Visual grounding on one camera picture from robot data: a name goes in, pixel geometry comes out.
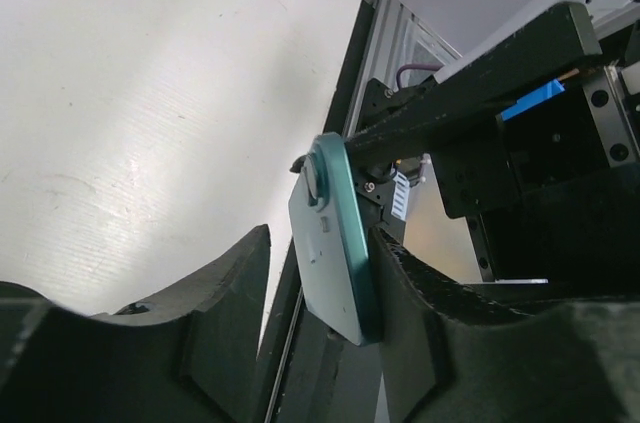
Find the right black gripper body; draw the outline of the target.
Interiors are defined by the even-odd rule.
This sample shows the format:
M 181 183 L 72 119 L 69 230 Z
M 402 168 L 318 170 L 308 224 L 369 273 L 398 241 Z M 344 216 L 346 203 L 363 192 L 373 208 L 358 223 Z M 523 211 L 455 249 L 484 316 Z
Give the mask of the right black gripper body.
M 444 210 L 487 282 L 639 279 L 639 28 L 432 155 Z

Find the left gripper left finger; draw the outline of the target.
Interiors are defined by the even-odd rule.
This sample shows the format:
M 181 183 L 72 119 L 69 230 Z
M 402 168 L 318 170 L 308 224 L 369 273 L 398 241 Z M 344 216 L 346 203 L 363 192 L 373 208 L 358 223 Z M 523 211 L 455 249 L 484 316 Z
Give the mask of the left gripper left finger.
M 5 422 L 248 422 L 270 232 L 114 314 L 1 286 Z

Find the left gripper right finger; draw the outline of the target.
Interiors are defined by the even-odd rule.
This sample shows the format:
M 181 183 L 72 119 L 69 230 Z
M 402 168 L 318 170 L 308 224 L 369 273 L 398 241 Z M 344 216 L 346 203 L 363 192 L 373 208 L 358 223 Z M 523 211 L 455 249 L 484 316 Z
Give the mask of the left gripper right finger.
M 369 251 L 394 422 L 635 422 L 639 300 L 464 285 L 381 229 Z

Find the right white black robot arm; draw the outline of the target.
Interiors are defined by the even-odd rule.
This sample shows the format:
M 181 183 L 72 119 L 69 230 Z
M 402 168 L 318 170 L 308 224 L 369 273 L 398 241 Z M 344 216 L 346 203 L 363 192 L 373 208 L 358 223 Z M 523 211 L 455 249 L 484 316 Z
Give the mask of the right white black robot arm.
M 400 90 L 346 142 L 372 170 L 426 154 L 482 279 L 628 290 L 639 283 L 639 116 L 623 74 L 639 0 L 531 0 L 461 59 Z

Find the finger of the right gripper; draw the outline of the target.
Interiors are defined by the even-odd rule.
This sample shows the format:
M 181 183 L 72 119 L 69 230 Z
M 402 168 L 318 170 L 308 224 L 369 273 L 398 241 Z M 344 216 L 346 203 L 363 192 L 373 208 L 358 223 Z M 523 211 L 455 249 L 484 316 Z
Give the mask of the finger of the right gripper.
M 400 91 L 399 110 L 346 141 L 350 162 L 385 164 L 444 148 L 601 54 L 586 7 L 556 4 L 445 81 Z

